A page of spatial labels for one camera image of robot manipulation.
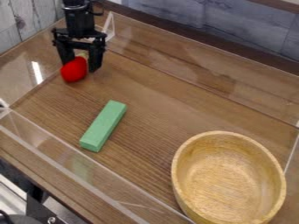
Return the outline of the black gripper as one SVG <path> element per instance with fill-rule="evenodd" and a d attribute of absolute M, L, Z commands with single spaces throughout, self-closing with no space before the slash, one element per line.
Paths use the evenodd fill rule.
<path fill-rule="evenodd" d="M 109 35 L 102 31 L 87 31 L 83 36 L 71 36 L 66 28 L 54 28 L 53 44 L 58 48 L 62 64 L 66 65 L 75 59 L 74 49 L 89 51 L 89 71 L 97 72 L 102 67 L 106 42 Z"/>

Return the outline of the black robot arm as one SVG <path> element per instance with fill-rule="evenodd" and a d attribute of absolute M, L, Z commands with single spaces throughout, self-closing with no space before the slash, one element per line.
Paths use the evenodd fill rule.
<path fill-rule="evenodd" d="M 97 30 L 95 16 L 105 11 L 94 11 L 95 0 L 62 0 L 62 9 L 66 16 L 66 28 L 51 30 L 53 45 L 58 49 L 61 61 L 67 64 L 75 59 L 75 50 L 89 52 L 89 70 L 97 72 L 103 63 L 109 35 Z"/>

